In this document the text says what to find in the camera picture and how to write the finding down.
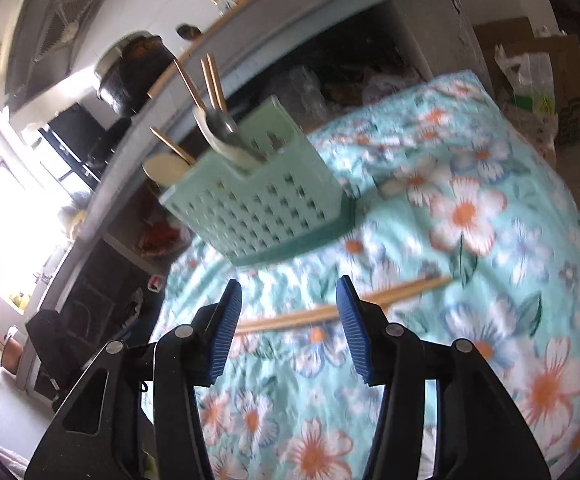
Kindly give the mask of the green star-holed utensil holder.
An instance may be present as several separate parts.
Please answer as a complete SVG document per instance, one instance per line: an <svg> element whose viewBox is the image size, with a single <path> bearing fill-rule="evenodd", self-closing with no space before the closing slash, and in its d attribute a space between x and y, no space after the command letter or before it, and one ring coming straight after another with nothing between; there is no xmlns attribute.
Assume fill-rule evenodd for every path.
<svg viewBox="0 0 580 480"><path fill-rule="evenodd" d="M244 172L209 150L161 205L234 266L287 260L352 229L355 200L275 96L239 129L263 166Z"/></svg>

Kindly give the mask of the range hood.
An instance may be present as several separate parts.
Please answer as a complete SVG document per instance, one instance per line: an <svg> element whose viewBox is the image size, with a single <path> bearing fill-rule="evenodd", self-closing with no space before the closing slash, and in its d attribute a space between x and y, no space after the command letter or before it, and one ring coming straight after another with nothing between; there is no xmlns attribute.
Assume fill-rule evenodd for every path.
<svg viewBox="0 0 580 480"><path fill-rule="evenodd" d="M5 104L20 110L72 72L102 0L23 0L5 69Z"/></svg>

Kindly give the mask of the cardboard box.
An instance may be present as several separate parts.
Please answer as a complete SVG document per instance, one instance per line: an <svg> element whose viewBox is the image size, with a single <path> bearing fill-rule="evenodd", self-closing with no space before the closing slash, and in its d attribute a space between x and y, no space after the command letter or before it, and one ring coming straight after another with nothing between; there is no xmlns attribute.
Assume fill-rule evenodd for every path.
<svg viewBox="0 0 580 480"><path fill-rule="evenodd" d="M514 119L544 125L556 148L580 142L580 45L575 35L536 32L529 18L476 25L497 101Z"/></svg>

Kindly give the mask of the wooden chopstick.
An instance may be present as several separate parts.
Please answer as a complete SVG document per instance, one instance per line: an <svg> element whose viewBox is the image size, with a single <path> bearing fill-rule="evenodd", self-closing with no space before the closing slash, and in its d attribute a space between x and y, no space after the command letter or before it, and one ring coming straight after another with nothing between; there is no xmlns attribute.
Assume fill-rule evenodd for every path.
<svg viewBox="0 0 580 480"><path fill-rule="evenodd" d="M154 127L150 128L151 133L156 139L159 139L163 144L165 144L170 150L172 150L175 154L177 154L180 158L182 158L188 165L193 166L197 163L197 159L187 153L183 148L179 145L171 142L168 136L165 136L159 129Z"/></svg>
<svg viewBox="0 0 580 480"><path fill-rule="evenodd" d="M181 77L181 79L183 79L183 83L185 84L185 87L191 96L193 104L196 107L200 108L200 110L206 110L205 104L201 99L197 86L194 84L190 76L186 73L186 70L184 70L183 67L181 67L177 58L175 58L174 60L174 65L176 67L177 73L179 73L179 76Z"/></svg>
<svg viewBox="0 0 580 480"><path fill-rule="evenodd" d="M436 276L436 278L421 278L412 282L407 282L399 286L376 292L366 296L363 300L370 304L378 304L382 308L390 307L397 302L408 300L412 297L419 296L424 292L448 285L452 281L450 275Z"/></svg>
<svg viewBox="0 0 580 480"><path fill-rule="evenodd" d="M228 107L225 100L224 90L221 85L218 67L212 53L206 55L206 65L209 70L209 93L211 93L213 106L227 113Z"/></svg>
<svg viewBox="0 0 580 480"><path fill-rule="evenodd" d="M209 67L209 62L207 62L206 58L202 58L201 67L202 67L202 73L203 73L203 78L204 78L204 82L205 82L206 92L207 92L207 95L209 96L209 102L211 103L214 110L217 110L218 101L217 101L217 97L215 94L214 79L213 79L213 75L211 72L211 67Z"/></svg>
<svg viewBox="0 0 580 480"><path fill-rule="evenodd" d="M291 330L305 325L331 322L339 317L339 310L335 306L322 306L314 310L296 311L276 316L275 318L261 318L260 320L240 322L235 330L237 335L247 335L267 330Z"/></svg>

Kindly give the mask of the clear plastic bag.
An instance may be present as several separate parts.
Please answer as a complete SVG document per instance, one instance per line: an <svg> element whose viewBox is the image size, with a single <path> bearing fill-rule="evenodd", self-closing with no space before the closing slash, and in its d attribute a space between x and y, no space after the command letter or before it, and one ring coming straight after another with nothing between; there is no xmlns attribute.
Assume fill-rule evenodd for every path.
<svg viewBox="0 0 580 480"><path fill-rule="evenodd" d="M503 76L498 104L504 117L554 168L559 116L550 56L547 52L513 54L499 44L494 61Z"/></svg>

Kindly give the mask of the concrete kitchen counter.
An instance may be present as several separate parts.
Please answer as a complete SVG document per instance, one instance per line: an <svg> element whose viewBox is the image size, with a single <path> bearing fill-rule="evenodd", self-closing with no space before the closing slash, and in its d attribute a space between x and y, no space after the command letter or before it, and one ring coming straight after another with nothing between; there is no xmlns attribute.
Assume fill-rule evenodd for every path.
<svg viewBox="0 0 580 480"><path fill-rule="evenodd" d="M312 36L386 0L245 0L215 22L180 60L192 75L198 62L213 53L228 94L303 44ZM89 254L104 236L130 195L144 182L141 162L160 152L151 127L160 128L173 141L181 141L192 129L192 100L175 67L171 67L151 90L147 105L124 136L112 166L104 174L48 288L34 310L45 318L58 318L74 282Z"/></svg>

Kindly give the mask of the floral turquoise quilt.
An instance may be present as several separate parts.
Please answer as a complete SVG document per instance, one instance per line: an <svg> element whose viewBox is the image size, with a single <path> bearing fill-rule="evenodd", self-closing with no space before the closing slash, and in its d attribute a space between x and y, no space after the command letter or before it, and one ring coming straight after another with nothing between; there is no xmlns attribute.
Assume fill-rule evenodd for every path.
<svg viewBox="0 0 580 480"><path fill-rule="evenodd" d="M311 143L360 206L351 232L288 261L236 269L195 240L171 266L154 333L189 322L229 280L246 320L449 283L393 304L420 338L472 341L508 388L553 478L580 455L580 212L566 184L469 72L355 110ZM239 335L197 392L217 479L358 479L383 391L354 370L342 327Z"/></svg>

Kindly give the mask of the cream plastic spoon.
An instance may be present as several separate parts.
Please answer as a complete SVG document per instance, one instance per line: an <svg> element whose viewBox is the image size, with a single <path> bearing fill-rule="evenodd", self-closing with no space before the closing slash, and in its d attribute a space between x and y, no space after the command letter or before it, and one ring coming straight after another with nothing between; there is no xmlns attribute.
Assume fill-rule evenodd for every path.
<svg viewBox="0 0 580 480"><path fill-rule="evenodd" d="M207 116L205 110L197 107L193 110L193 116L205 140L217 154L223 156L233 166L243 170L254 170L259 166L259 162L252 155L247 154L246 150L220 140L209 126L207 122L209 116Z"/></svg>

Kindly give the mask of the white rice paddle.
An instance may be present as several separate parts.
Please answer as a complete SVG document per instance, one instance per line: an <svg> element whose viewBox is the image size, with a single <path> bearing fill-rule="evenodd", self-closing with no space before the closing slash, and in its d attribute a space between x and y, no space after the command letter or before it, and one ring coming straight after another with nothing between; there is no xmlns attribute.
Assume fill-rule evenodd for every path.
<svg viewBox="0 0 580 480"><path fill-rule="evenodd" d="M162 188L176 185L186 174L189 165L174 154L155 154L144 160L145 175Z"/></svg>

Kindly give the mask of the clear oil bottle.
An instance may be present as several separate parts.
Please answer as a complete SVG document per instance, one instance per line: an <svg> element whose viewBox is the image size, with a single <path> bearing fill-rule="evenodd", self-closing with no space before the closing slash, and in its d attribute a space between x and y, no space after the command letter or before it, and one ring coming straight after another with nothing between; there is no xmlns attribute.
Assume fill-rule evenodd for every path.
<svg viewBox="0 0 580 480"><path fill-rule="evenodd" d="M226 6L226 2L224 0L211 0L211 1L212 3L215 4L217 12L220 16L223 16L228 12L229 8L228 6Z"/></svg>

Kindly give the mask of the black wok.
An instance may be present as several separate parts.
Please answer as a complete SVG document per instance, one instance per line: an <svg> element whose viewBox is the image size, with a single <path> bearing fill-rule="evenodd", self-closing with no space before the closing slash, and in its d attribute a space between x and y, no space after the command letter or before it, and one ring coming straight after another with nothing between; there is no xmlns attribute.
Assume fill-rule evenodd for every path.
<svg viewBox="0 0 580 480"><path fill-rule="evenodd" d="M90 150L86 165L92 171L102 172L106 168L110 157L114 154L125 133L132 125L128 117L118 119L109 129L99 136L94 147Z"/></svg>

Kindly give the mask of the stainless steel spoon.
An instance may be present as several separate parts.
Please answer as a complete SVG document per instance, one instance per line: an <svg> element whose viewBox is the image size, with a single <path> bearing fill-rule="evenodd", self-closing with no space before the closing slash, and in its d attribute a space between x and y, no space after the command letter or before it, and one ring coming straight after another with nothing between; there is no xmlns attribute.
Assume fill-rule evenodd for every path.
<svg viewBox="0 0 580 480"><path fill-rule="evenodd" d="M266 157L255 148L250 148L247 143L241 138L239 129L232 117L219 110L218 108L212 108L206 113L206 122L209 126L209 130L212 131L214 136L217 137L221 142L228 145L234 146L235 148L241 148L247 154L252 156L258 162L265 162Z"/></svg>

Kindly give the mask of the large black cooking pot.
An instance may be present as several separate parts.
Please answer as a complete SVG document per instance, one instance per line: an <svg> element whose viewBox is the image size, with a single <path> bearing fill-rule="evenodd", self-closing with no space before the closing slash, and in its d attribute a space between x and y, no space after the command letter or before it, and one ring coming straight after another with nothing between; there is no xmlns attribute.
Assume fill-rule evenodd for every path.
<svg viewBox="0 0 580 480"><path fill-rule="evenodd" d="M174 54L160 36L133 32L118 41L96 65L97 96L116 115L133 117L173 61Z"/></svg>

